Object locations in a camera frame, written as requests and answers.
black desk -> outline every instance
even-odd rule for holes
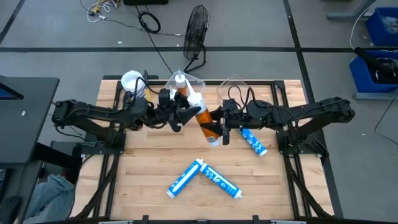
[[[0,77],[0,82],[24,95],[23,100],[0,100],[0,169],[12,170],[9,181],[3,185],[0,204],[8,197],[19,196],[22,201],[16,223],[22,223],[43,161],[74,169],[80,166],[81,158],[37,142],[58,78]]]

black fan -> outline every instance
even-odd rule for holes
[[[208,13],[204,6],[200,5],[193,8],[188,21],[184,41],[184,57],[190,61],[184,70],[185,73],[191,72],[192,70],[200,68],[206,64],[206,48],[203,45],[203,42],[205,41],[208,22]],[[199,59],[198,56],[202,49],[203,63],[195,68],[188,69],[192,62]]]

blue bin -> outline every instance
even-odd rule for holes
[[[386,57],[398,60],[398,52],[387,52],[384,50],[367,50],[367,54],[375,58]],[[356,57],[350,65],[351,73],[355,81],[358,93],[389,93],[398,88],[398,84],[378,84],[374,83],[371,72],[366,62],[361,57]]]
[[[378,7],[366,21],[366,27],[374,45],[398,46],[398,34],[388,32],[382,21],[382,16],[398,18],[398,7]]]

gray floor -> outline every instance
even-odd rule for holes
[[[93,0],[82,0],[87,7]],[[328,21],[327,12],[350,11],[357,1],[290,0],[302,47],[349,47],[353,22]],[[183,34],[190,11],[203,4],[211,13],[206,46],[293,47],[282,0],[170,0],[166,6],[149,6],[162,23],[162,31]],[[0,30],[17,5],[3,0]],[[378,6],[398,6],[395,0],[380,0]],[[105,14],[109,19],[138,26],[124,7]],[[160,47],[183,45],[183,38],[153,35]],[[371,40],[363,22],[354,33],[355,46],[369,47]],[[78,0],[26,0],[0,47],[151,47],[145,32],[112,22],[90,24]],[[187,61],[181,52],[162,52],[172,70]],[[203,78],[301,79],[295,53],[209,52],[207,64],[195,71]],[[340,96],[352,99],[355,85],[349,70],[354,54],[305,53],[305,63],[316,100]],[[122,75],[128,70],[148,70],[167,78],[167,68],[155,52],[91,53],[0,53],[0,75],[10,77],[59,77],[56,100],[74,98],[94,103],[104,75]],[[349,124],[325,128],[326,142],[341,206],[346,218],[398,221],[398,147],[374,134],[386,109],[386,101],[354,101],[357,115]],[[379,132],[396,138],[398,107],[393,106]],[[55,132],[48,118],[40,141],[73,141]]]

wooden tabletop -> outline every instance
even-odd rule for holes
[[[116,84],[117,80],[101,82],[96,102],[98,106],[112,107]],[[290,106],[306,103],[300,80],[285,80],[285,85]],[[268,86],[252,87],[256,99],[272,101]],[[209,110],[220,105],[216,88],[208,85],[203,94]],[[250,220],[253,215],[259,215],[264,220],[293,218],[284,160],[278,151],[275,131],[262,129],[253,130],[253,133],[268,150],[263,157],[251,149],[237,130],[231,131],[228,146],[210,147],[196,119],[189,121],[179,133],[173,132],[169,125],[163,129],[144,127],[141,131],[127,131],[126,148],[119,161],[111,218],[140,220],[143,215],[149,215],[151,220]],[[72,216],[82,210],[95,192],[102,158],[93,156],[82,167]],[[196,158],[204,159],[232,181],[243,191],[243,197],[233,199],[198,173],[179,195],[171,199],[166,190]],[[300,158],[308,190],[323,209],[332,214],[320,159],[314,154],[302,154]],[[296,191],[303,215],[301,196],[297,188]],[[107,193],[103,195],[102,213],[106,196]]]

